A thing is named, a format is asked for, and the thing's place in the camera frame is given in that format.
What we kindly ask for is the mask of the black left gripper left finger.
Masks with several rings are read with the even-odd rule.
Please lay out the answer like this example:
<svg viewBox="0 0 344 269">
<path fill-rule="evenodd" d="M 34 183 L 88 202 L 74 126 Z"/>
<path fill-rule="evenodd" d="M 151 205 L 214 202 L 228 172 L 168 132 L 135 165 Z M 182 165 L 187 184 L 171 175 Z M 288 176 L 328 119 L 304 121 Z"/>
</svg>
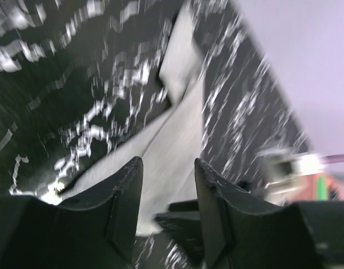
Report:
<svg viewBox="0 0 344 269">
<path fill-rule="evenodd" d="M 143 162 L 59 205 L 0 197 L 0 268 L 131 268 Z"/>
</svg>

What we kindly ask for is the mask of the grey cloth napkin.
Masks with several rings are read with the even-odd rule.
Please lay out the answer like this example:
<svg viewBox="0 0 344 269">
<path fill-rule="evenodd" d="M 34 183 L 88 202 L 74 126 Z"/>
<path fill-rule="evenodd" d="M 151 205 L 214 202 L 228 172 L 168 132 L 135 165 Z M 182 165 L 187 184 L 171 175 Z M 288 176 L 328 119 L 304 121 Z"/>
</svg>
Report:
<svg viewBox="0 0 344 269">
<path fill-rule="evenodd" d="M 193 39 L 192 10 L 178 13 L 159 70 L 172 106 L 114 153 L 98 161 L 63 194 L 74 198 L 114 174 L 135 156 L 143 160 L 137 235 L 160 232 L 154 215 L 168 204 L 196 198 L 193 162 L 201 153 L 204 79 L 202 55 Z"/>
</svg>

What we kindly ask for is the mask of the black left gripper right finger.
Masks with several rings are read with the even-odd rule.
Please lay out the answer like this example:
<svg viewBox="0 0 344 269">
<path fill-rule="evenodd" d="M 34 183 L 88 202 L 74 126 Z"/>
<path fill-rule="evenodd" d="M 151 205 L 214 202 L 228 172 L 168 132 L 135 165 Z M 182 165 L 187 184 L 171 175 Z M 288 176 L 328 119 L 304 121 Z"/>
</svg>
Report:
<svg viewBox="0 0 344 269">
<path fill-rule="evenodd" d="M 281 207 L 194 166 L 208 268 L 344 268 L 344 201 Z"/>
</svg>

